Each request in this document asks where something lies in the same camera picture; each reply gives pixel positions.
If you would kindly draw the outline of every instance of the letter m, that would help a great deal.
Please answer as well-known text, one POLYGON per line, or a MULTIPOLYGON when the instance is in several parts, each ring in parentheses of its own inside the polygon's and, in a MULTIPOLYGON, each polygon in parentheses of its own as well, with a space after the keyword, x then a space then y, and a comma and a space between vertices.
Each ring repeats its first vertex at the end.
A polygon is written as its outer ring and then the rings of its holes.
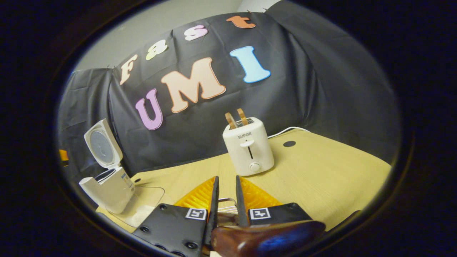
POLYGON ((219 84, 211 68, 212 61, 211 58, 196 61, 192 65, 190 79, 177 71, 172 71, 162 78, 161 82, 168 86, 173 101, 172 112, 181 112, 189 106, 189 103, 182 99, 181 94, 196 103, 199 86, 202 86, 203 99, 213 98, 225 92, 225 87, 219 84))

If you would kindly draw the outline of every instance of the wooden handle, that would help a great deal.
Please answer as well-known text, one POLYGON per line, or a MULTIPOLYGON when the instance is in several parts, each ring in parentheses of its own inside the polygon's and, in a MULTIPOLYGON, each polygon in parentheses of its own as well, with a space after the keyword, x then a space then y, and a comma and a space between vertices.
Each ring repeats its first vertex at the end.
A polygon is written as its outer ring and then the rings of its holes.
POLYGON ((223 257, 282 256, 323 234, 325 224, 315 220, 253 225, 220 226, 211 233, 211 245, 223 257))

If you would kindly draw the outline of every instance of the white appliance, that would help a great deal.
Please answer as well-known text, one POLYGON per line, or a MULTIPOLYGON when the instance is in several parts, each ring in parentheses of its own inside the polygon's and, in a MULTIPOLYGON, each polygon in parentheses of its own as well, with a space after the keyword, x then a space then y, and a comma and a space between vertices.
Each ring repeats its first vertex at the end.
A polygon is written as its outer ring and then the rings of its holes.
POLYGON ((120 166, 122 152, 106 119, 90 128, 84 134, 84 139, 95 160, 107 171, 95 178, 83 178, 79 184, 100 207, 119 214, 133 196, 135 186, 120 166))
POLYGON ((237 121, 236 128, 225 127, 222 134, 228 154, 240 176, 254 175, 273 167, 275 161, 263 122, 247 118, 248 124, 237 121))

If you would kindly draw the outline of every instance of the open lid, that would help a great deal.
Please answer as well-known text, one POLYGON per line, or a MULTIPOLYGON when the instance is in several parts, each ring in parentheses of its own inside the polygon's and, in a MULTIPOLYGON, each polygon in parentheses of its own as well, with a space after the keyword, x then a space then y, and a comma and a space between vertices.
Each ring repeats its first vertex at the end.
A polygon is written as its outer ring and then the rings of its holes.
POLYGON ((108 169, 119 167, 122 160, 121 148, 114 139, 106 119, 92 126, 84 134, 84 140, 98 164, 108 169))

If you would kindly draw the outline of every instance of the wooden table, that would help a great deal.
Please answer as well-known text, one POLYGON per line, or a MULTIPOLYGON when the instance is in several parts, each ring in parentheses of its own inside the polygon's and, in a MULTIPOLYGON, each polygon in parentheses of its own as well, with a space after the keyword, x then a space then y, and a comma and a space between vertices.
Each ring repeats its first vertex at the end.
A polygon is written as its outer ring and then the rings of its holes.
MULTIPOLYGON (((391 169, 388 163, 371 154, 298 129, 271 138, 269 142, 275 165, 269 171, 245 178, 282 203, 298 203, 311 218, 324 222, 326 230, 338 225, 354 211, 363 209, 374 198, 391 169), (283 146, 287 141, 296 144, 283 146)), ((132 220, 138 206, 155 206, 159 202, 174 204, 213 176, 219 176, 219 197, 236 199, 235 169, 229 155, 223 154, 181 166, 137 173, 132 181, 141 179, 136 183, 140 190, 137 190, 138 197, 135 196, 133 206, 115 216, 102 208, 97 211, 133 232, 136 228, 128 225, 133 223, 126 224, 125 220, 132 220)), ((219 207, 229 205, 233 203, 220 203, 219 207)))

